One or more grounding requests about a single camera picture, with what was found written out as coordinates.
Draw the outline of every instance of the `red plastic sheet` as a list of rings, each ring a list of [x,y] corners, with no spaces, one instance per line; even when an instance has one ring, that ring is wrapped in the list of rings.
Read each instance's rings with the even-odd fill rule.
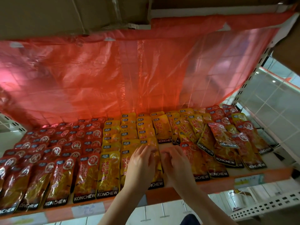
[[[265,27],[292,14],[161,18],[151,30],[2,41],[0,111],[27,127],[211,106],[253,71],[278,30]],[[225,24],[231,30],[218,31]]]

